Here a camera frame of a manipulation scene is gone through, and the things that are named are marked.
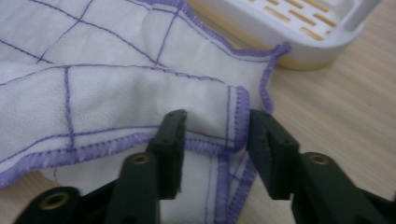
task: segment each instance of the white plastic tray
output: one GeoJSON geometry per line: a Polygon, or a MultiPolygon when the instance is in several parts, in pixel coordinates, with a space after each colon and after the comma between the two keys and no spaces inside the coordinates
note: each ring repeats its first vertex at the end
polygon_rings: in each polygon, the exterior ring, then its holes
{"type": "Polygon", "coordinates": [[[380,0],[189,0],[229,32],[246,32],[272,48],[287,41],[288,68],[310,70],[331,63],[362,31],[380,0]]]}

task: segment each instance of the wrinkled cloth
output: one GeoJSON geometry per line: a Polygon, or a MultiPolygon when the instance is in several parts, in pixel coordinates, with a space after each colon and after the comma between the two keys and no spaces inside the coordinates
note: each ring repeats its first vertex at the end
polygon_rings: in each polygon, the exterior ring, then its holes
{"type": "Polygon", "coordinates": [[[287,45],[234,49],[178,0],[0,1],[0,187],[41,170],[85,194],[188,112],[181,192],[163,223],[235,223],[256,171],[250,108],[287,45]]]}

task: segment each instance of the fabric fold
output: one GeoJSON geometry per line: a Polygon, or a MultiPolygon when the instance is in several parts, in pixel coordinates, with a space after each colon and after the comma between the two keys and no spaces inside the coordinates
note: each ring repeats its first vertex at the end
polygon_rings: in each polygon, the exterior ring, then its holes
{"type": "Polygon", "coordinates": [[[162,221],[236,222],[255,176],[249,110],[273,110],[269,80],[287,44],[234,49],[179,0],[0,8],[0,187],[41,170],[87,193],[185,109],[182,191],[162,202],[162,221]]]}

